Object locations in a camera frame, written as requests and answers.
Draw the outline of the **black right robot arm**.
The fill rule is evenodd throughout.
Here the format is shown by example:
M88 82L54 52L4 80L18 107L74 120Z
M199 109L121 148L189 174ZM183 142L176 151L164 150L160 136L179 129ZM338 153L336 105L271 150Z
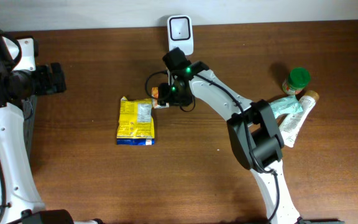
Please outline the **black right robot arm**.
M295 208L283 174L284 140L272 108L265 100L254 102L225 85L202 61L190 62L174 48L162 58L168 82L159 102L188 106L199 99L227 125L232 152L251 171L264 200L268 223L304 223Z

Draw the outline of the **yellow snack packet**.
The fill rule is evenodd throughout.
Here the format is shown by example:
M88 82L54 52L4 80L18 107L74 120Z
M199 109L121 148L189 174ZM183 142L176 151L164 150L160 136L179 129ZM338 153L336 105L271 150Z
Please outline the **yellow snack packet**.
M154 120L152 118L152 99L120 100L117 145L151 146L155 144Z

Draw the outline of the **white cream tube gold cap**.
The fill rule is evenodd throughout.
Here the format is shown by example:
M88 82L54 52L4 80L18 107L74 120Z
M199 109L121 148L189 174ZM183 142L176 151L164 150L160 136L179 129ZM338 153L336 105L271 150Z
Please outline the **white cream tube gold cap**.
M319 95L313 90L308 90L298 101L302 112L292 113L285 117L279 126L284 144L288 147L293 147L296 137L305 122L307 116L319 100Z

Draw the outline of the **orange white snack packet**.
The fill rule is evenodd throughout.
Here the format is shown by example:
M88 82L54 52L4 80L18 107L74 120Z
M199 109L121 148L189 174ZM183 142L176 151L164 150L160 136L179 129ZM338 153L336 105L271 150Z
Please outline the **orange white snack packet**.
M158 98L160 96L160 92L158 90L157 87L153 87L152 88L152 106L154 109L163 109L163 108L168 108L169 107L169 103L166 102L159 102Z

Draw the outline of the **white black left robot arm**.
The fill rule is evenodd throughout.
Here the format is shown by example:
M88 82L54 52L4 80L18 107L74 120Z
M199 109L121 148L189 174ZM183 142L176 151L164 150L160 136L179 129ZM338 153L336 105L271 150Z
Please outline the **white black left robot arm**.
M46 210L25 146L23 103L66 90L59 63L36 65L37 42L0 29L0 223L69 223L67 210Z

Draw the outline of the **mint green tissue packet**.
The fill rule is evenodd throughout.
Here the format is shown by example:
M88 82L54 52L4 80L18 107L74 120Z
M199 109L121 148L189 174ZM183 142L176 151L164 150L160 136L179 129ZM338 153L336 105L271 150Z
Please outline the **mint green tissue packet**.
M285 114L297 114L303 112L303 107L295 95L286 96L270 103L275 119Z

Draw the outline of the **green lid jar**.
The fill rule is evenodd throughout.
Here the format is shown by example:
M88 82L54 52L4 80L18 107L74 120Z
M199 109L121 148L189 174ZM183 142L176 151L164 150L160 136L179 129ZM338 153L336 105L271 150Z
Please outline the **green lid jar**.
M294 68L282 84L283 91L288 95L299 94L311 81L311 75L307 69Z

